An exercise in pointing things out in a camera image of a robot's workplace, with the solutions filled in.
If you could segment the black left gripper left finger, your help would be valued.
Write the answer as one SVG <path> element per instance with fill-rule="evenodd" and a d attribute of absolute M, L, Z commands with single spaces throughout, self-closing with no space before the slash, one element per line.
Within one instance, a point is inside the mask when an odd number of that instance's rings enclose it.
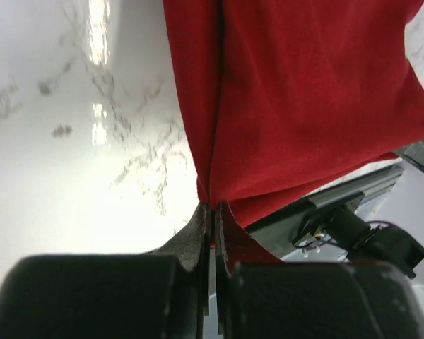
<path fill-rule="evenodd" d="M 210 208 L 144 254 L 29 256 L 0 288 L 0 338 L 201 338 Z"/>

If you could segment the dark red t shirt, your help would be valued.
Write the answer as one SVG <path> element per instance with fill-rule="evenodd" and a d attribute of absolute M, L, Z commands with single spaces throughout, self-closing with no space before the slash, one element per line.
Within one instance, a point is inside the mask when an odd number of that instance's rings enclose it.
<path fill-rule="evenodd" d="M 165 1 L 199 200 L 241 226 L 424 139 L 421 1 Z"/>

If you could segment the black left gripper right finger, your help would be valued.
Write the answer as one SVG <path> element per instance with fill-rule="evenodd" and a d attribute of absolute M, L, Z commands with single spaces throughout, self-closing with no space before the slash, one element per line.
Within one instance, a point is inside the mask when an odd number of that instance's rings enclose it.
<path fill-rule="evenodd" d="M 215 213 L 218 332 L 224 338 L 424 338 L 404 274 L 384 261 L 286 263 Z"/>

